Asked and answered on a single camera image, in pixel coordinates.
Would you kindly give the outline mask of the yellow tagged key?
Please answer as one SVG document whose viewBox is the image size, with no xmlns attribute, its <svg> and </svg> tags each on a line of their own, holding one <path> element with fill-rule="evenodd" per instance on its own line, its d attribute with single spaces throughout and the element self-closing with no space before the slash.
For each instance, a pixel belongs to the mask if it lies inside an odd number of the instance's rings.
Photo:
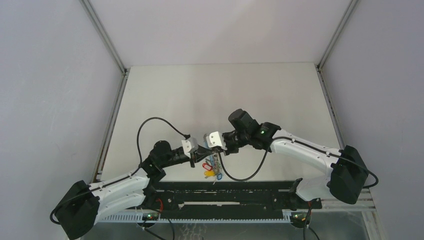
<svg viewBox="0 0 424 240">
<path fill-rule="evenodd" d="M 216 176 L 216 174 L 215 174 L 215 172 L 214 172 L 213 170 L 207 170 L 207 171 L 205 171 L 205 172 L 203 173 L 203 175 L 204 175 L 204 178 L 205 178 L 205 179 L 207 179 L 207 178 L 211 178 L 211 177 L 215 177 L 215 176 Z"/>
</svg>

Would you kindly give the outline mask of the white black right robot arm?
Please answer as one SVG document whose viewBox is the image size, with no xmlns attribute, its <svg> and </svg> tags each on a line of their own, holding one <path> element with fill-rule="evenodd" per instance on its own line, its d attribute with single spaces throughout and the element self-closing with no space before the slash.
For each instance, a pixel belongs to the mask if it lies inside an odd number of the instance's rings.
<svg viewBox="0 0 424 240">
<path fill-rule="evenodd" d="M 338 149 L 313 143 L 274 123 L 258 123 L 241 108 L 232 112 L 228 121 L 234 129 L 222 133 L 219 143 L 225 155 L 238 153 L 240 148 L 249 145 L 266 153 L 292 156 L 323 174 L 313 178 L 302 177 L 294 184 L 289 203 L 295 208 L 330 196 L 354 205 L 362 190 L 367 188 L 366 180 L 371 172 L 358 150 L 350 145 Z"/>
</svg>

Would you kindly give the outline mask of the round key organizer with rings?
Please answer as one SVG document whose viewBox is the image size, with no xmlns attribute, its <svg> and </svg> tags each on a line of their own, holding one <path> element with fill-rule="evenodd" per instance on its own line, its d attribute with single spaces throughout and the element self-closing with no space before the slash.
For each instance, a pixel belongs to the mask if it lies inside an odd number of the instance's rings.
<svg viewBox="0 0 424 240">
<path fill-rule="evenodd" d="M 214 166 L 220 166 L 220 160 L 217 153 L 212 152 L 212 155 L 208 157 L 208 159 L 211 161 L 211 165 Z"/>
</svg>

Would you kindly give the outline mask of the green tagged key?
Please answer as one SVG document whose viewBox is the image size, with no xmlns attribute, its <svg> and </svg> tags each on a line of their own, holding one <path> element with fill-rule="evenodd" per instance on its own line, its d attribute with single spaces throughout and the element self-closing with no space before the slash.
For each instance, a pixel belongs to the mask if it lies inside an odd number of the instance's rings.
<svg viewBox="0 0 424 240">
<path fill-rule="evenodd" d="M 213 171 L 216 176 L 221 174 L 221 168 L 219 166 L 214 166 Z"/>
</svg>

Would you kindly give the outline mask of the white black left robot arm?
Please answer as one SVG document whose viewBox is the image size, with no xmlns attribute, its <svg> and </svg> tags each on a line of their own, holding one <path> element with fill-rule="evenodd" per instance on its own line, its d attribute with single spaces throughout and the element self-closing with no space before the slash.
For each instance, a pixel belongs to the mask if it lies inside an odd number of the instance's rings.
<svg viewBox="0 0 424 240">
<path fill-rule="evenodd" d="M 158 141 L 129 173 L 101 182 L 74 183 L 50 213 L 50 221 L 60 225 L 70 240 L 76 240 L 110 215 L 133 207 L 153 207 L 157 201 L 155 184 L 165 177 L 165 168 L 187 162 L 194 167 L 210 154 L 210 149 L 202 146 L 172 149 L 167 141 Z"/>
</svg>

